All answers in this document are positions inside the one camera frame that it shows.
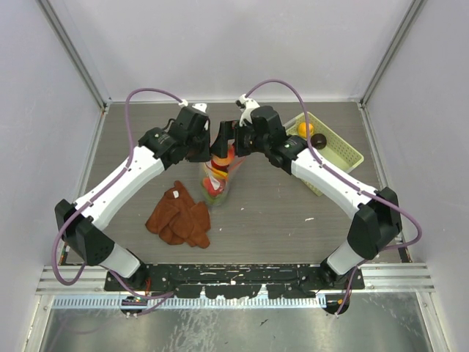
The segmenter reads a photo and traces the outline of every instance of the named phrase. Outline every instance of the brown towel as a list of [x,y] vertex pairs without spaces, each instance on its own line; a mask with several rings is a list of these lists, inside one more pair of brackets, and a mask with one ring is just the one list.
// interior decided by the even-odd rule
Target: brown towel
[[174,181],[174,187],[164,193],[145,226],[167,244],[187,242],[201,248],[210,245],[206,233],[210,230],[207,206],[203,202],[196,204],[180,181]]

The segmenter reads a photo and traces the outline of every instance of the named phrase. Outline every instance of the yellow fruit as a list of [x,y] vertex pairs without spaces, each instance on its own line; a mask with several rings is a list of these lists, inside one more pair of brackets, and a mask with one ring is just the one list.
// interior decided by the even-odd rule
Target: yellow fruit
[[[312,136],[312,135],[313,135],[313,132],[314,132],[314,127],[313,127],[313,125],[310,123],[310,124],[309,124],[309,135]],[[306,138],[306,122],[302,122],[302,123],[298,126],[298,135],[299,135],[301,138]]]

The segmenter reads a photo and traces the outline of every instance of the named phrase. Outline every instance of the green basket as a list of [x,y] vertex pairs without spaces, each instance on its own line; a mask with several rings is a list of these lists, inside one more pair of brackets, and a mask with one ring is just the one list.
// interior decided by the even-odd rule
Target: green basket
[[[358,165],[363,163],[363,155],[361,155],[354,147],[343,140],[337,133],[332,131],[325,123],[315,117],[311,112],[309,114],[309,122],[314,127],[314,133],[322,133],[328,140],[324,149],[318,152],[332,164],[345,171],[347,174],[354,170]],[[298,135],[298,126],[305,122],[305,115],[299,114],[293,120],[287,122],[284,126],[287,134]],[[322,196],[322,192],[312,184],[303,181],[317,196]]]

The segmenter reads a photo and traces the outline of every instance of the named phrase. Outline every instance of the gray tabletop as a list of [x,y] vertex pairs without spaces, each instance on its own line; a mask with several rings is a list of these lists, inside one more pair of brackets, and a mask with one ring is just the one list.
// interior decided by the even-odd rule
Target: gray tabletop
[[[285,123],[297,116],[297,103],[272,105]],[[358,107],[354,103],[308,103],[309,111],[361,152],[365,161],[352,176],[371,186],[378,181]],[[137,140],[150,128],[176,117],[177,104],[131,106]],[[209,104],[212,135],[221,120],[239,119],[233,103]],[[114,104],[104,122],[87,189],[95,187],[128,155],[123,105]],[[175,180],[184,183],[194,200],[202,200],[199,165],[186,161],[170,167],[146,184],[115,215],[106,234],[148,263],[319,263],[346,238],[350,219],[326,196],[318,197],[300,180],[272,167],[263,155],[250,155],[232,180],[228,199],[212,208],[211,244],[170,246],[144,224]],[[381,262],[399,262],[397,252],[384,252]],[[80,261],[70,253],[68,262]]]

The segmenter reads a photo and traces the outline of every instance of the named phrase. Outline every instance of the white panel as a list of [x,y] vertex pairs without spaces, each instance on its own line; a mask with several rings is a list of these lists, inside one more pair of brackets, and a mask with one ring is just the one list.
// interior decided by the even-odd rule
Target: white panel
[[391,186],[422,224],[412,253],[429,266],[455,351],[469,345],[468,36],[469,2],[428,1],[369,103]]
[[[232,99],[266,78],[287,80],[307,100],[361,98],[411,3],[67,0],[65,14],[63,1],[51,3],[78,29],[114,100],[138,87]],[[294,100],[275,85],[256,97]]]
[[19,351],[99,108],[35,1],[0,1],[0,32],[0,349]]

